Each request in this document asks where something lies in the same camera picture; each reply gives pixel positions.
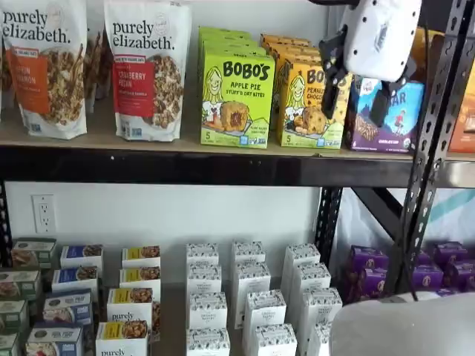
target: cartoon girl illustration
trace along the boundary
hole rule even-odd
[[[296,76],[290,83],[290,95],[285,104],[285,124],[294,121],[294,118],[301,116],[304,112],[304,91],[305,81],[303,76]]]
[[[218,124],[220,120],[220,108],[223,103],[223,94],[221,93],[221,85],[223,84],[223,76],[220,70],[214,66],[205,78],[205,87],[203,91],[203,110],[201,119],[203,123]]]

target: red label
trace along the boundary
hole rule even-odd
[[[124,56],[114,62],[112,75],[117,113],[144,117],[154,115],[154,64],[142,60],[136,56]]]

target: cranberry pecan granola bag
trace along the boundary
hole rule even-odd
[[[157,0],[105,0],[117,136],[180,137],[191,11]]]

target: packaged food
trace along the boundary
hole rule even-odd
[[[244,327],[244,312],[246,311],[246,296],[256,291],[268,291],[270,287],[270,272],[264,262],[236,263],[235,274],[232,278],[232,326],[235,329]]]
[[[117,136],[180,137],[191,10],[171,1],[105,0]]]
[[[338,84],[340,91],[335,110],[332,119],[327,119],[321,111],[326,80],[321,61],[286,59],[277,126],[281,145],[340,148],[351,79],[348,74]]]
[[[281,291],[287,305],[290,302],[290,289],[292,288],[292,278],[294,267],[307,262],[320,262],[320,252],[312,243],[302,243],[287,246],[284,257],[284,267],[282,269]]]
[[[266,148],[274,61],[231,50],[204,52],[201,143]]]
[[[27,339],[26,355],[83,356],[82,327],[79,324],[36,323]]]
[[[85,0],[38,0],[34,9],[28,0],[0,5],[7,59],[29,134],[57,139],[85,134]]]
[[[97,275],[102,277],[102,245],[63,246],[61,268],[97,267]]]
[[[122,268],[160,267],[160,247],[145,246],[122,249]]]
[[[99,323],[96,355],[148,355],[148,331],[144,320]]]

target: white robot part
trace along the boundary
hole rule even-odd
[[[344,66],[354,74],[397,81],[413,44],[422,0],[360,0],[347,6]]]

